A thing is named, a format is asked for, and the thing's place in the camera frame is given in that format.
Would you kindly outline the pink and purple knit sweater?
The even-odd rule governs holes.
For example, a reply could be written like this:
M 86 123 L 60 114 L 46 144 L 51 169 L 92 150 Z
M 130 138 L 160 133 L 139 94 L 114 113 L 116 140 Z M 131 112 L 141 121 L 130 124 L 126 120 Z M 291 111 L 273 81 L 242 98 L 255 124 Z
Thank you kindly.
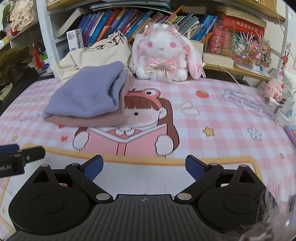
M 125 125 L 125 95 L 133 82 L 134 77 L 119 61 L 84 67 L 52 95 L 42 117 L 69 127 Z

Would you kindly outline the pink checkered cartoon mat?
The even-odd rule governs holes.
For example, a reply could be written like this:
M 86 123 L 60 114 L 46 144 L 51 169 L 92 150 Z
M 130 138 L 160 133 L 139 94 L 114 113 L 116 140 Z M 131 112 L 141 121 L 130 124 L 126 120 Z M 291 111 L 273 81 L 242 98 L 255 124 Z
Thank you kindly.
M 43 160 L 1 179 L 1 239 L 14 233 L 12 198 L 41 165 L 53 169 L 95 155 L 104 159 L 95 182 L 112 196 L 176 195 L 193 182 L 185 158 L 194 155 L 234 169 L 246 164 L 282 201 L 295 194 L 295 146 L 272 119 L 261 90 L 201 79 L 182 84 L 136 80 L 126 98 L 129 123 L 120 128 L 71 128 L 42 119 L 56 79 L 35 82 L 1 115 L 1 144 L 43 146 Z

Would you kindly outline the fluffy pink sleeve cuff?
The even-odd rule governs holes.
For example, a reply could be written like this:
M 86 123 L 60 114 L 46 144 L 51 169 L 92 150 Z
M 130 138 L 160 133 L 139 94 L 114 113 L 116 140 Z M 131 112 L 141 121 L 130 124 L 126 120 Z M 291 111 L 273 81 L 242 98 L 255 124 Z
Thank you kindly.
M 295 240 L 295 194 L 280 200 L 280 188 L 274 194 L 266 190 L 260 201 L 261 221 L 249 226 L 240 240 Z

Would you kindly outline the white blue lotion bottle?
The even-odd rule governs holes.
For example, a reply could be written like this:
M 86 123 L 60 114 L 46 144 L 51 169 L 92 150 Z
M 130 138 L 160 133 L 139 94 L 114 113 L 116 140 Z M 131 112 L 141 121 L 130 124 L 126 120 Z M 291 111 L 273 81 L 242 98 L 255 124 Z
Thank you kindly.
M 51 69 L 51 65 L 49 63 L 49 58 L 48 56 L 45 54 L 41 57 L 42 63 L 43 63 L 43 67 L 42 70 L 45 70 L 47 73 L 53 73 L 52 69 Z

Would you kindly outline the purple pen case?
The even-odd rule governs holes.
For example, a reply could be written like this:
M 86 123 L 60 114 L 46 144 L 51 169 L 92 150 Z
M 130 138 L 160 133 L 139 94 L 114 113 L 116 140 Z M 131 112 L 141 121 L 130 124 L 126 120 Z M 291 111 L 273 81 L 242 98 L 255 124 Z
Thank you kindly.
M 295 131 L 293 131 L 289 126 L 285 126 L 283 129 L 285 130 L 286 134 L 288 135 L 288 137 L 292 141 L 293 145 L 296 147 Z

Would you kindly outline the red tassel ornament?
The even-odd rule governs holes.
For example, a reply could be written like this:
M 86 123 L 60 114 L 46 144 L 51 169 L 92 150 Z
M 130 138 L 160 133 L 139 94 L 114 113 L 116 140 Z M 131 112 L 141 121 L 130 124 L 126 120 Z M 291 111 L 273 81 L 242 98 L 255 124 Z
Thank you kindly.
M 34 44 L 32 44 L 32 54 L 33 54 L 34 60 L 36 62 L 37 68 L 38 69 L 42 69 L 43 63 L 42 63 L 42 61 L 39 58 L 38 52 L 37 52 Z

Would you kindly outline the white charger box stack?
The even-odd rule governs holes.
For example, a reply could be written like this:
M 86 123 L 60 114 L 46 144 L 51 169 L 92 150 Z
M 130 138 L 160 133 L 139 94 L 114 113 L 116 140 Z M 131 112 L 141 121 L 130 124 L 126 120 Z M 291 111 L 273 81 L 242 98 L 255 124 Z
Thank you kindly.
M 274 98 L 269 97 L 267 105 L 274 111 L 274 122 L 277 125 L 284 128 L 289 124 L 293 106 L 295 105 L 294 99 L 287 98 L 284 104 L 280 104 Z

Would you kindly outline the small pink pig plush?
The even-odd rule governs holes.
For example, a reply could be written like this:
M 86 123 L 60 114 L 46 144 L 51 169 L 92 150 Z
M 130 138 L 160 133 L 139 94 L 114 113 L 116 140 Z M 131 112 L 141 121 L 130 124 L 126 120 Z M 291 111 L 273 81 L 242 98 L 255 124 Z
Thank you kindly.
M 277 102 L 282 101 L 282 91 L 285 88 L 285 84 L 277 79 L 271 79 L 267 82 L 267 86 L 264 90 L 265 98 L 274 98 Z

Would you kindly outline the white pink bunny plush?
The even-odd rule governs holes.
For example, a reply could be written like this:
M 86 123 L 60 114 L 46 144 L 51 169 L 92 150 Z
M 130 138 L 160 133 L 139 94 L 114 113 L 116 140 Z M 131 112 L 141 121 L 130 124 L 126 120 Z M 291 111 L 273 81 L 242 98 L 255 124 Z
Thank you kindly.
M 166 83 L 205 77 L 204 66 L 201 54 L 177 25 L 152 22 L 135 36 L 128 64 L 137 78 Z

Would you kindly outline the cream canvas tote bag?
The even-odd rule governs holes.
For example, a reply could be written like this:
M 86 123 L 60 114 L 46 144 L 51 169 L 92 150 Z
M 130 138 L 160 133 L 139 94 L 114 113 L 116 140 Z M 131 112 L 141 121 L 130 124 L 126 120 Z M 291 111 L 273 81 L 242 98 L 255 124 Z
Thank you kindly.
M 70 51 L 59 62 L 53 64 L 53 73 L 61 84 L 67 82 L 84 67 L 97 67 L 113 62 L 121 62 L 128 69 L 132 51 L 126 36 L 120 31 L 109 35 L 90 47 Z

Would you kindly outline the red boxed book set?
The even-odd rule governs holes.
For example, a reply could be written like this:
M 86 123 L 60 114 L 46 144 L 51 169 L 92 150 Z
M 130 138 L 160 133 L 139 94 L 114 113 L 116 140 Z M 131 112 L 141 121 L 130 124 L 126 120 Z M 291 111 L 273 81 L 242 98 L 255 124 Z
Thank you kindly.
M 234 57 L 239 39 L 263 38 L 266 22 L 260 19 L 245 20 L 236 16 L 217 14 L 218 20 L 213 25 L 212 36 L 207 41 L 206 52 L 227 57 Z

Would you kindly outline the colourful bead flower ornament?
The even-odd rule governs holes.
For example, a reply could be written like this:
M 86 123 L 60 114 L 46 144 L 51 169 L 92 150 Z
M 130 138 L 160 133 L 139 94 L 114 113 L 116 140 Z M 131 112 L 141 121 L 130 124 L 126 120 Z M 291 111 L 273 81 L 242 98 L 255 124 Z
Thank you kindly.
M 236 37 L 233 51 L 234 61 L 237 63 L 259 67 L 260 71 L 271 65 L 270 43 L 257 32 L 240 32 Z

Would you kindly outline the row of colourful books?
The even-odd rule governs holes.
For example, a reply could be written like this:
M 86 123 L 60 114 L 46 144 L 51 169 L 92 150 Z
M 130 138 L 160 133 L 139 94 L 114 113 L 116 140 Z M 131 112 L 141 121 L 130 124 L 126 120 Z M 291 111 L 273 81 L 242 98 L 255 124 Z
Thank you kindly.
M 165 15 L 164 11 L 144 8 L 104 9 L 83 14 L 77 26 L 82 32 L 85 47 L 107 38 L 115 32 L 121 32 L 127 41 L 133 42 L 138 34 L 144 33 L 149 23 L 176 25 L 180 35 L 190 40 L 204 40 L 215 26 L 218 17 L 205 15 L 199 18 L 193 11 L 187 15 Z

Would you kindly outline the white bookshelf frame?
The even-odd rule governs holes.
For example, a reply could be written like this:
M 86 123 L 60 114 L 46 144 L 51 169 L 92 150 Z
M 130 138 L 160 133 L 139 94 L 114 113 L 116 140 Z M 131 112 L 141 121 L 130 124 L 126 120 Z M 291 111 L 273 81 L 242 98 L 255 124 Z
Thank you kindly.
M 59 61 L 62 54 L 62 46 L 67 46 L 66 37 L 54 39 L 54 31 L 61 27 L 66 18 L 70 16 L 76 8 L 88 8 L 92 4 L 102 5 L 105 1 L 59 1 L 52 6 L 47 6 L 45 1 L 36 1 L 36 10 L 38 19 L 31 25 L 26 26 L 17 35 L 10 38 L 8 42 L 1 46 L 1 51 L 7 51 L 9 48 L 24 46 L 32 42 L 27 32 L 34 33 L 39 31 L 42 34 L 43 42 L 51 64 Z M 180 6 L 199 6 L 214 4 L 226 4 L 244 11 L 250 15 L 260 17 L 266 21 L 278 23 L 285 27 L 288 25 L 288 5 L 285 5 L 285 16 L 262 5 L 256 1 L 170 1 L 171 9 L 177 9 Z

